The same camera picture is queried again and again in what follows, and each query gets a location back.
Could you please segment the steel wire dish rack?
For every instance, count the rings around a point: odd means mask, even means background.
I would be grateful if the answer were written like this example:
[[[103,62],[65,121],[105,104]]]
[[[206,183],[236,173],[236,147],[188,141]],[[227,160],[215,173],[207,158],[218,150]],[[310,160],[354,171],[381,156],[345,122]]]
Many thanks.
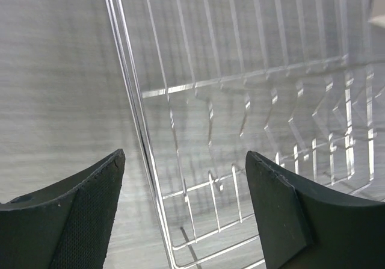
[[[245,157],[384,200],[383,0],[105,0],[169,268],[263,268]]]

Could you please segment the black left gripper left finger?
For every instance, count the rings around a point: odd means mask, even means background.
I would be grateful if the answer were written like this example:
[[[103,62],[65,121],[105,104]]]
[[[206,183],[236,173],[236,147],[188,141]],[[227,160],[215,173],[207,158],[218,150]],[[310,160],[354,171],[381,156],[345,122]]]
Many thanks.
[[[125,170],[117,149],[1,204],[1,268],[103,268]]]

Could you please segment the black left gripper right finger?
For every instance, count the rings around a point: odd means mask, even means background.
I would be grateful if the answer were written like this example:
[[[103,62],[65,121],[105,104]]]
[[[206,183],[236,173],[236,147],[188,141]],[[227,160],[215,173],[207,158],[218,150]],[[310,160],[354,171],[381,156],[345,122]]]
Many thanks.
[[[383,268],[384,203],[341,193],[257,152],[245,171],[267,268]]]

